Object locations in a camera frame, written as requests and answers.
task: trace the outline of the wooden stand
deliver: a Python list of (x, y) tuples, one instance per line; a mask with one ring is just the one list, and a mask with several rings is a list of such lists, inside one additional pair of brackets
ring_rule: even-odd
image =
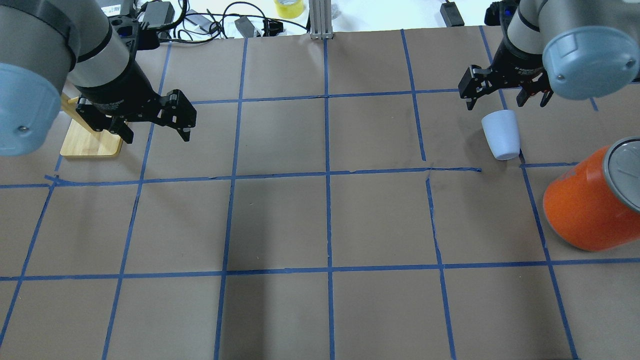
[(110, 158), (116, 156), (122, 147), (122, 139), (109, 131), (94, 131), (76, 112), (77, 98), (69, 99), (62, 94), (62, 110), (74, 120), (69, 125), (67, 137), (60, 149), (60, 155), (76, 158)]

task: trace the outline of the metal lid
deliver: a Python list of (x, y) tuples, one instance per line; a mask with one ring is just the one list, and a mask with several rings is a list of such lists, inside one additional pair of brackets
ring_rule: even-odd
[(620, 201), (640, 213), (640, 136), (613, 144), (604, 157), (604, 174)]

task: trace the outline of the orange cylinder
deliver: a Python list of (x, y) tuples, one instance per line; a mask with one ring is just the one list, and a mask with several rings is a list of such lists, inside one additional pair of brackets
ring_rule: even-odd
[(543, 207), (554, 231), (582, 250), (640, 239), (640, 137), (603, 147), (557, 178)]

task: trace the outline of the white cup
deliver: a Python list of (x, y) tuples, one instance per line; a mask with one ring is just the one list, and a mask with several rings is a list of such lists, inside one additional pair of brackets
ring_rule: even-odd
[(485, 116), (482, 129), (494, 158), (510, 160), (520, 155), (520, 132), (513, 110), (500, 110)]

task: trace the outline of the wooden board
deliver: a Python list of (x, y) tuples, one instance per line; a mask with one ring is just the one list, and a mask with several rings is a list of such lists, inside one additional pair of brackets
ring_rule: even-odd
[(74, 120), (69, 125), (60, 155), (81, 158), (110, 158), (122, 147), (122, 139), (109, 131), (96, 132), (76, 112), (77, 99), (62, 94), (61, 107)]

